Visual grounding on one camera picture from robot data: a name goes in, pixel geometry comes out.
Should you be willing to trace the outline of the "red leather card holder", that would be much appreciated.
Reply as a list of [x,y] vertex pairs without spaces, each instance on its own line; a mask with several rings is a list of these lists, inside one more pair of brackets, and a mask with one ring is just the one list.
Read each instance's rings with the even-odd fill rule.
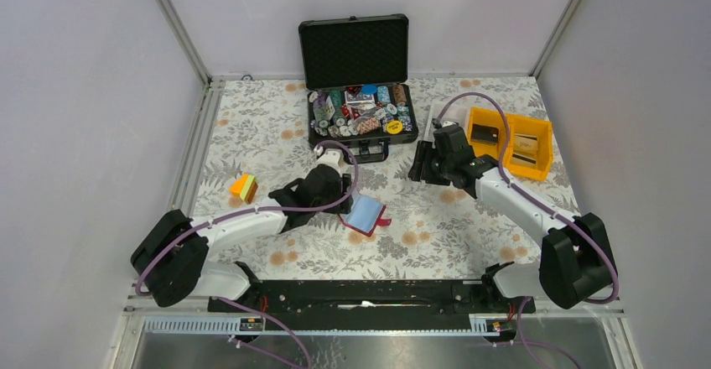
[[341,223],[353,231],[365,236],[372,236],[377,227],[387,227],[392,224],[390,218],[384,218],[386,206],[367,195],[354,193],[350,212],[339,214]]

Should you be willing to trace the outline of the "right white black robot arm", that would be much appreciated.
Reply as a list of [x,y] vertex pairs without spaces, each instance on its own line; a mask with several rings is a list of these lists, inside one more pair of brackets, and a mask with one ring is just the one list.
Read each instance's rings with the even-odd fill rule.
[[541,248],[538,262],[488,268],[480,291],[488,310],[501,312],[518,297],[545,297],[563,309],[617,298],[619,278],[604,222],[593,213],[576,216],[531,193],[497,159],[475,155],[462,127],[441,127],[432,141],[418,142],[408,177],[463,190]]

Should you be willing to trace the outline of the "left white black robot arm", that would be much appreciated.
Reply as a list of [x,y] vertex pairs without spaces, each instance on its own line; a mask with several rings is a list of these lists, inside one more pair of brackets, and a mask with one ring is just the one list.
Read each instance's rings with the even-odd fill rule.
[[237,309],[257,306],[260,289],[246,268],[218,263],[213,257],[261,236],[275,236],[305,226],[324,212],[346,212],[358,174],[320,164],[253,206],[196,224],[182,210],[163,214],[130,257],[138,274],[134,291],[161,308],[189,296],[228,299]]

